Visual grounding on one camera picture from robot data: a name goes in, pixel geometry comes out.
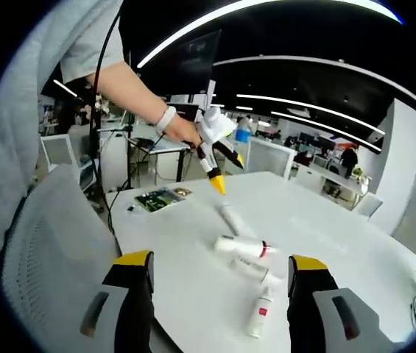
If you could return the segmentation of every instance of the gray sleeve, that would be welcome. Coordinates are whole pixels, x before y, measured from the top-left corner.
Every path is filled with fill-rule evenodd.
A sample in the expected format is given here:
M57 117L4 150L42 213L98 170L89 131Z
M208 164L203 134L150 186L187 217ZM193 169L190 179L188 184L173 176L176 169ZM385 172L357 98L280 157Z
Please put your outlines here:
M72 47L66 52L60 61L60 69L64 83L87 76L96 71L99 54L105 42L107 32L120 6L121 4L117 1L115 5L105 10L77 38ZM124 61L124 55L118 20L107 44L102 68L107 68L121 61Z

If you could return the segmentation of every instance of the white wristband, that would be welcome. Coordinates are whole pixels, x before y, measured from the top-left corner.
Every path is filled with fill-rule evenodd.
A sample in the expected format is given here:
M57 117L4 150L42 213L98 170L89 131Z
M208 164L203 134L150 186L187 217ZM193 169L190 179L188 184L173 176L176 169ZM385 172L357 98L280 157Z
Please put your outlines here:
M177 110L175 107L168 107L166 108L165 113L163 114L162 119L157 123L155 126L158 130L164 131L168 124L170 124L170 121L175 117L175 114L177 113Z

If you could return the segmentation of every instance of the hand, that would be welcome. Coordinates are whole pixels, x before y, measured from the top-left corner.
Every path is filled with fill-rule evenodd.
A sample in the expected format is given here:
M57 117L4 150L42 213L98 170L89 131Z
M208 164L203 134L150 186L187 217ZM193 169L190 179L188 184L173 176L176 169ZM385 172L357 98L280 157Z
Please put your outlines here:
M196 147L201 144L201 137L196 130L196 125L181 118L178 114L175 114L164 132L172 140L188 141L193 143Z

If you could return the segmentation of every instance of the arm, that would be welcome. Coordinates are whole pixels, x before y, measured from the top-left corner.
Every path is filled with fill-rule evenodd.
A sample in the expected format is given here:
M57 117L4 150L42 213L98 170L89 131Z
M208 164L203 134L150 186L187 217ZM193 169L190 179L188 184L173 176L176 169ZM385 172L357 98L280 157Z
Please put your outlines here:
M95 74L90 74L86 78L93 84ZM98 91L114 104L153 124L162 119L167 109L165 102L152 93L125 62L108 66L99 72ZM165 133L173 140L187 140L195 146L201 144L200 135L194 124L178 114L167 126Z

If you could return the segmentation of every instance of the gray t-shirt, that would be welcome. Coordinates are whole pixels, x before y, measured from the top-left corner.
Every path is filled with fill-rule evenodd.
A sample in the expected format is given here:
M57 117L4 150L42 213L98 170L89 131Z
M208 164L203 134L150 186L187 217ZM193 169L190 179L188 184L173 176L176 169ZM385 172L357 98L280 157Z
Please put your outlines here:
M0 82L0 250L38 160L38 95L60 62L64 83L96 70L122 0L63 0L33 29ZM118 24L102 67L123 61Z

